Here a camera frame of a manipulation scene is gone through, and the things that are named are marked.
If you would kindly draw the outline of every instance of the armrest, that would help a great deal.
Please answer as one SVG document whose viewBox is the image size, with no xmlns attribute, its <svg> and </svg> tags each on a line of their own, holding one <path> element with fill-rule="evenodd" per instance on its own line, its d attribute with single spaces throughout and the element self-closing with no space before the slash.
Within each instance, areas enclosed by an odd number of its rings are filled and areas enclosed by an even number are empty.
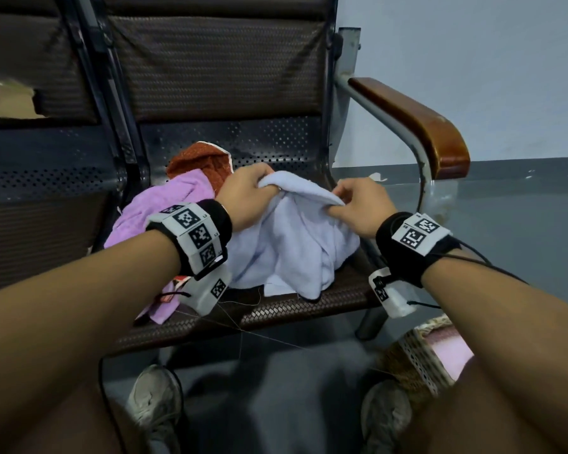
<svg viewBox="0 0 568 454">
<path fill-rule="evenodd" d="M 414 134 L 428 156 L 432 180 L 467 176 L 467 145 L 444 116 L 373 78 L 349 78 L 348 85 Z"/>
</svg>

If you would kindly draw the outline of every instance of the sneaker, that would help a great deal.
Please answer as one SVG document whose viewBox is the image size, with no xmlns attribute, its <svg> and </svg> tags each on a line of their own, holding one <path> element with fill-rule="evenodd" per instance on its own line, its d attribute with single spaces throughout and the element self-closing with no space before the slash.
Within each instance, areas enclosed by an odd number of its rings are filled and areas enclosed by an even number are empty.
<svg viewBox="0 0 568 454">
<path fill-rule="evenodd" d="M 126 410 L 148 439 L 163 442 L 171 454 L 180 453 L 175 427 L 182 415 L 183 392 L 174 373 L 159 365 L 144 369 L 128 396 Z"/>
<path fill-rule="evenodd" d="M 373 386 L 364 397 L 360 412 L 362 454 L 396 452 L 399 436 L 411 418 L 408 396 L 396 381 L 385 380 Z"/>
</svg>

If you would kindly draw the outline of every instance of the light blue towel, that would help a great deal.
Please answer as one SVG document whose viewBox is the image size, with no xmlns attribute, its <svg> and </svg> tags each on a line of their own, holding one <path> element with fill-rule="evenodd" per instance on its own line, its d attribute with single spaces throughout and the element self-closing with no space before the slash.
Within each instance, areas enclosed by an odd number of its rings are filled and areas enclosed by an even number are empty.
<svg viewBox="0 0 568 454">
<path fill-rule="evenodd" d="M 265 295 L 299 293 L 316 299 L 334 281 L 338 269 L 360 245 L 360 238 L 339 220 L 326 215 L 326 205 L 340 198 L 290 172 L 276 172 L 259 182 L 275 184 L 261 220 L 235 233 L 227 244 L 232 288 L 265 285 Z"/>
</svg>

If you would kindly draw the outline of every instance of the brown towel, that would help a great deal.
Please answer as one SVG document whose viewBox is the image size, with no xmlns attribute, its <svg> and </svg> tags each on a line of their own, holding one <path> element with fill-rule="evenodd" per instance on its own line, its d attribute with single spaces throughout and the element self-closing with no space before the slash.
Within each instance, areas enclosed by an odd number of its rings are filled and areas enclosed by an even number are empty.
<svg viewBox="0 0 568 454">
<path fill-rule="evenodd" d="M 215 195 L 225 179 L 234 172 L 231 155 L 223 148 L 208 142 L 196 142 L 174 156 L 167 167 L 168 178 L 200 169 L 208 178 Z"/>
</svg>

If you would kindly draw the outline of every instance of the chair leg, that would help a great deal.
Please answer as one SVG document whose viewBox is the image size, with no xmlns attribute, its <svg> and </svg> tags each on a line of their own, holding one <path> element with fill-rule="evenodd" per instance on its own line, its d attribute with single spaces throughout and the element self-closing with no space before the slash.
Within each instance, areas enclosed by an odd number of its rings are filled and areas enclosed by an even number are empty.
<svg viewBox="0 0 568 454">
<path fill-rule="evenodd" d="M 388 318 L 386 310 L 382 307 L 367 309 L 356 330 L 356 338 L 360 341 L 372 341 L 377 337 Z"/>
</svg>

